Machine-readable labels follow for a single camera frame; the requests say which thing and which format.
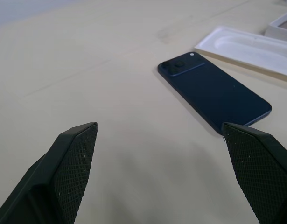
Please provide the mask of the white phone box tray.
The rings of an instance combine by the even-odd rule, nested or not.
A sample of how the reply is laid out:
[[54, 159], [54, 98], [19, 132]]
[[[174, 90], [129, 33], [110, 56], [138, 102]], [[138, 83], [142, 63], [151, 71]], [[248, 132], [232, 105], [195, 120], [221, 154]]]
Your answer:
[[217, 27], [196, 51], [287, 82], [287, 42], [229, 27]]

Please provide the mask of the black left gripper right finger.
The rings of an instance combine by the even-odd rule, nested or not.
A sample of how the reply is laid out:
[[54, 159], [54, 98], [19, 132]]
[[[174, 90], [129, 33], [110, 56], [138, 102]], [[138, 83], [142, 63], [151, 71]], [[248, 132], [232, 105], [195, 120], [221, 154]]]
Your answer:
[[287, 150], [270, 134], [224, 123], [233, 170], [260, 224], [287, 224]]

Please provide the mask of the white phone box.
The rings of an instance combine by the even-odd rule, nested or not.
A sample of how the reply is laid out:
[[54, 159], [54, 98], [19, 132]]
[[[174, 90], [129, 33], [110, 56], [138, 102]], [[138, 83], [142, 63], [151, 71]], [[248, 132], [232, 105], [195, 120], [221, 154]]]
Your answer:
[[287, 13], [271, 22], [264, 36], [287, 42]]

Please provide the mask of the dark blue smartphone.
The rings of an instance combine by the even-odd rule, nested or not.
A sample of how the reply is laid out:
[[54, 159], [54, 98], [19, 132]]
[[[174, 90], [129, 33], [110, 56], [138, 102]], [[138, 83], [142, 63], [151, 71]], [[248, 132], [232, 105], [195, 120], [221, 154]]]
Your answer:
[[272, 111], [270, 103], [197, 52], [164, 61], [157, 70], [218, 134], [223, 123], [250, 126]]

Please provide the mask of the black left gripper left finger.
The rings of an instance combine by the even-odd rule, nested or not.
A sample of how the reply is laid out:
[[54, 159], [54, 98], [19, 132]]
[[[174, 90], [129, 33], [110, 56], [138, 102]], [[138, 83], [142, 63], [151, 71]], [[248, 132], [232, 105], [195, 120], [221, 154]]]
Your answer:
[[74, 224], [97, 133], [96, 122], [61, 133], [0, 207], [0, 224]]

